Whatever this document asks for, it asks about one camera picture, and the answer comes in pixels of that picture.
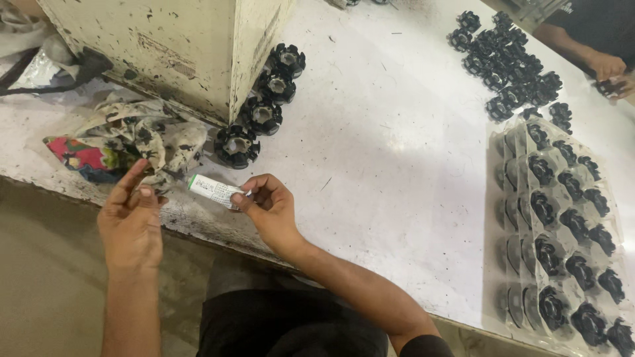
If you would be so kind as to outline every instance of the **white machine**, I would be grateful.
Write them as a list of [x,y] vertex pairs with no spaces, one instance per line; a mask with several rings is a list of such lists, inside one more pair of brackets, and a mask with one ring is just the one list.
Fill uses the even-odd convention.
[[106,75],[229,126],[293,0],[38,0],[74,53],[107,56]]

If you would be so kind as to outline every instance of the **forearm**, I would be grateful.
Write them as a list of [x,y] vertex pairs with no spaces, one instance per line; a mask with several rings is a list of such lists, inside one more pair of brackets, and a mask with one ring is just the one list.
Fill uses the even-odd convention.
[[593,48],[572,39],[562,27],[542,23],[533,33],[540,42],[568,60],[587,63],[597,53]]
[[106,296],[102,357],[159,357],[157,273],[111,274]]
[[384,330],[397,352],[416,336],[439,335],[423,308],[380,275],[310,243],[283,258]]

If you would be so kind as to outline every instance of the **black t-shirt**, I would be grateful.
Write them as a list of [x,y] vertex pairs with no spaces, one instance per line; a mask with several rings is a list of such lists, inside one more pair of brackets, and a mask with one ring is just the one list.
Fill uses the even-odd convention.
[[[328,291],[241,290],[203,304],[197,357],[385,357],[386,334]],[[423,335],[399,357],[453,357]]]
[[631,70],[635,67],[633,0],[571,0],[545,23],[562,27],[578,43],[620,57]]

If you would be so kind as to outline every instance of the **clear plastic blister tray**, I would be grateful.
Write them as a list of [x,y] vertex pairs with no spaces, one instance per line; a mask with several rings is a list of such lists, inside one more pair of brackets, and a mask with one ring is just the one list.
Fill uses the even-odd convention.
[[634,308],[601,160],[538,116],[508,121],[497,149],[507,327],[569,356],[630,356]]

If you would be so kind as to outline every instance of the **white table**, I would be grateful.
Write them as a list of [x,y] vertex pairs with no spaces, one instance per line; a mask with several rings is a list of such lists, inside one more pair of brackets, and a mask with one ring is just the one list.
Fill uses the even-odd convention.
[[[493,215],[502,191],[492,170],[501,159],[490,138],[502,125],[485,113],[494,94],[446,42],[464,10],[489,28],[494,11],[465,0],[393,4],[365,0],[340,11],[298,0],[280,41],[304,51],[307,70],[283,106],[280,131],[261,138],[262,153],[245,170],[207,162],[196,172],[237,185],[273,173],[294,193],[308,240],[384,275],[431,313],[510,336],[494,308],[505,278],[494,248],[503,235]],[[635,110],[624,101],[611,106],[533,38],[526,47],[561,76],[559,101],[573,111],[574,137],[606,160],[633,271]],[[94,81],[59,95],[0,98],[0,175],[102,204],[110,186],[66,170],[41,139],[79,125],[109,88]],[[244,215],[181,188],[169,197],[167,228],[279,262]]]

